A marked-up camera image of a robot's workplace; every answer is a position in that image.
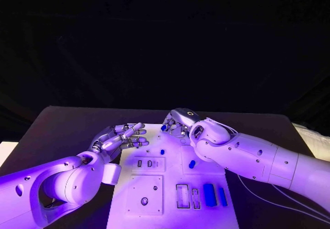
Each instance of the cable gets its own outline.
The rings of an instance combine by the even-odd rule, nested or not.
[[[303,205],[306,208],[309,208],[315,213],[320,214],[325,218],[330,219],[330,217],[328,215],[325,215],[322,212],[319,212],[317,210],[315,210],[312,207],[309,207],[307,205],[304,205],[303,203],[300,203],[289,194],[286,194],[280,188],[273,185],[273,187],[293,200],[296,201],[300,205]]]
[[[247,187],[244,181],[241,180],[241,177],[240,177],[240,181],[241,181],[242,185],[245,186],[245,188],[248,189],[248,187]],[[299,210],[299,209],[296,209],[296,208],[291,208],[291,207],[287,207],[287,206],[283,206],[283,205],[280,205],[280,204],[276,204],[276,203],[270,202],[267,199],[261,198],[250,189],[248,189],[248,191],[250,191],[261,200],[264,200],[266,202],[268,202],[268,203],[271,203],[271,204],[274,204],[276,206],[280,206],[280,207],[283,207],[283,208],[287,208],[287,209],[291,209],[291,210],[294,210],[294,211],[299,211],[299,212],[304,213],[306,215],[312,216],[313,218],[319,219],[320,221],[323,221],[323,222],[326,222],[326,223],[330,224],[329,221],[326,221],[325,219],[322,219],[322,218],[319,218],[317,216],[312,215],[310,213],[307,213],[307,212],[304,212],[304,211],[302,211],[302,210]]]

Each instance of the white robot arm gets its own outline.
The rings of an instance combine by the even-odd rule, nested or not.
[[[178,108],[163,127],[172,135],[189,134],[199,158],[257,181],[279,185],[312,199],[330,212],[330,162],[296,153],[267,140]]]
[[[94,198],[101,183],[116,185],[121,167],[110,163],[130,147],[147,146],[142,123],[107,127],[90,149],[0,177],[0,229],[44,228]],[[54,199],[45,206],[41,193]]]

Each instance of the dark table surface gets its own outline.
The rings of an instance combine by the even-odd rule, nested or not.
[[[18,147],[0,167],[0,176],[31,168],[67,156],[75,156],[88,149],[95,134],[110,125],[126,123],[163,123],[169,111],[107,108],[48,107],[38,116]],[[271,141],[302,154],[312,151],[289,118],[277,114],[240,114],[198,112],[202,118],[212,118],[240,132]],[[248,188],[267,200],[304,209],[270,184],[242,178]],[[227,181],[241,229],[247,228],[329,228],[329,224],[310,216],[281,208],[258,199],[245,189],[237,174],[227,171]],[[309,206],[320,206],[299,194],[286,190]],[[101,184],[97,196],[77,211],[64,216],[46,228],[106,229],[114,186]]]

